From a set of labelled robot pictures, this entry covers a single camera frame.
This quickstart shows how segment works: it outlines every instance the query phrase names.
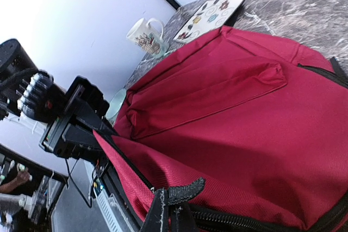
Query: mug design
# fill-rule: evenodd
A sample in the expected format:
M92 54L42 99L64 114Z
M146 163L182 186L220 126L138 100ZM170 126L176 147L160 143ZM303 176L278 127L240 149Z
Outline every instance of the mug design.
M140 46L147 53L159 54L159 52L161 51L161 46L155 40L154 35L152 33L150 33L149 35L143 33L142 35L137 36L135 40L138 46Z

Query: flower pattern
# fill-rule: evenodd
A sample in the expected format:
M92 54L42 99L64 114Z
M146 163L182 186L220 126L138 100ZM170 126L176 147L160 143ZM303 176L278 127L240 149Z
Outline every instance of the flower pattern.
M181 35L178 36L178 39L185 39L189 32L183 32Z
M202 18L200 16L196 16L195 19L193 20L194 24L197 24Z
M226 0L226 1L222 2L221 6L219 8L220 8L220 10L223 10L223 9L228 8L228 5L229 5L229 1Z
M212 23L218 16L219 16L218 14L214 14L210 16L210 18L208 19L208 23Z

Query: red fabric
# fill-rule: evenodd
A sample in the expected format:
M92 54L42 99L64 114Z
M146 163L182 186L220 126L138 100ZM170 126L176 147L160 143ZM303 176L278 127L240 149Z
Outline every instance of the red fabric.
M160 62L127 92L116 144L156 187L206 178L192 203L308 229L348 189L348 90L299 43L229 27ZM151 194L99 136L135 211Z

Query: mug handle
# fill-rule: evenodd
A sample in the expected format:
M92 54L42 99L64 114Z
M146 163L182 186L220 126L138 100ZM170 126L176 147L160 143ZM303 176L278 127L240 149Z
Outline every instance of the mug handle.
M160 23L160 25L161 25L161 35L160 35L160 37L161 37L161 39L163 39L163 33L164 33L164 24L163 24L163 22L158 20L158 19L156 19L156 18L151 18L151 19L149 19L147 21L146 26L149 27L151 22L158 22L158 23Z

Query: machine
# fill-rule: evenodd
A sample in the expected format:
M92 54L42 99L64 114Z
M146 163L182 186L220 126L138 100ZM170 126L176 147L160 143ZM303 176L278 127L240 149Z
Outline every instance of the machine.
M105 118L108 108L103 93L87 79L77 76L64 91L51 75L34 65L17 40L0 45L0 120L12 114L44 123L46 129L39 144L42 149L64 159L84 159L95 166L91 189L110 231L120 228L113 221L116 212L125 221L122 226L137 231L141 220L93 135L96 131L107 140L117 135Z

